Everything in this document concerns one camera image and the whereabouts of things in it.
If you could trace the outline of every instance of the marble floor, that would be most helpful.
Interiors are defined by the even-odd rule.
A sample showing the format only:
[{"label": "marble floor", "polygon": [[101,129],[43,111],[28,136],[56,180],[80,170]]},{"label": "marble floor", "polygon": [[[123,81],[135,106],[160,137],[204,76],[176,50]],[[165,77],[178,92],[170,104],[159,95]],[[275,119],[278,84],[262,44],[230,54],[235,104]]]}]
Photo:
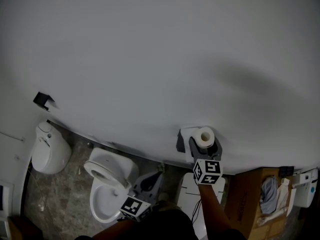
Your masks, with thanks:
[{"label": "marble floor", "polygon": [[[88,160],[92,147],[88,147],[88,139],[53,124],[63,138],[70,144],[72,155],[63,171],[55,175],[45,175],[31,170],[24,200],[24,215],[42,230],[46,240],[74,240],[80,235],[93,236],[110,226],[98,222],[90,210],[89,198],[93,178],[86,172],[83,165]],[[99,147],[132,159],[139,167],[140,175],[154,172],[160,163],[145,158],[123,153],[101,144]],[[190,169],[165,165],[162,192],[169,195],[174,202],[177,187],[184,174]],[[230,176],[224,175],[226,184],[221,201],[225,206]],[[298,220],[300,209],[293,207],[283,234],[276,239],[297,239],[303,222]]]}]

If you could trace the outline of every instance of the toilet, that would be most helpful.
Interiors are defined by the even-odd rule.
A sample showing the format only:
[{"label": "toilet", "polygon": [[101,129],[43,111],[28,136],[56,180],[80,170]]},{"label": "toilet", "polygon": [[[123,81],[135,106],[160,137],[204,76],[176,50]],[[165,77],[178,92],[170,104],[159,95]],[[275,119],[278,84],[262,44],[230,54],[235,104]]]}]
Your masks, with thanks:
[{"label": "toilet", "polygon": [[71,148],[61,133],[48,122],[35,128],[36,138],[31,154],[33,168],[44,174],[57,174],[67,165]]},{"label": "toilet", "polygon": [[101,223],[113,222],[139,176],[138,166],[127,157],[96,147],[84,168],[94,178],[90,193],[93,216]]}]

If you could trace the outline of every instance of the person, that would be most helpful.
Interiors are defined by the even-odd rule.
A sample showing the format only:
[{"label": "person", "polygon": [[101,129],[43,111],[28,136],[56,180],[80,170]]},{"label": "person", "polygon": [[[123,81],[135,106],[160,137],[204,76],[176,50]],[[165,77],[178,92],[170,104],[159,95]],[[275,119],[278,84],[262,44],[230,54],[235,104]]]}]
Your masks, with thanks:
[{"label": "person", "polygon": [[[232,229],[211,185],[199,184],[204,223],[208,240],[245,240]],[[175,205],[160,201],[153,212],[141,222],[131,219],[119,221],[95,236],[79,236],[76,240],[197,240],[189,217]]]}]

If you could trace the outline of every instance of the toilet paper roll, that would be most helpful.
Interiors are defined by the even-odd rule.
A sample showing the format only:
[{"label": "toilet paper roll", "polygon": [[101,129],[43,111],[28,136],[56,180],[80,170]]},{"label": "toilet paper roll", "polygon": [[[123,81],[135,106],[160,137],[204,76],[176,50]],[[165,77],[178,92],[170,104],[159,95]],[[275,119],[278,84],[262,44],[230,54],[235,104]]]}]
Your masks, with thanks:
[{"label": "toilet paper roll", "polygon": [[215,134],[209,127],[202,127],[196,130],[192,137],[201,149],[209,148],[215,143]]}]

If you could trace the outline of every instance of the marker cube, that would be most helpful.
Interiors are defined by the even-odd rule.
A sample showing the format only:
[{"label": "marker cube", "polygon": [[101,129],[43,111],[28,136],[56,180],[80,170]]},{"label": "marker cube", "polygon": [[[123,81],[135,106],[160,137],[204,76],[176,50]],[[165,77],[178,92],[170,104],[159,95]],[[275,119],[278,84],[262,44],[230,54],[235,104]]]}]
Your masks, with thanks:
[{"label": "marker cube", "polygon": [[120,211],[125,217],[140,222],[152,212],[152,208],[150,203],[128,195]]},{"label": "marker cube", "polygon": [[197,184],[213,185],[223,174],[222,163],[214,160],[197,159],[193,167]]}]

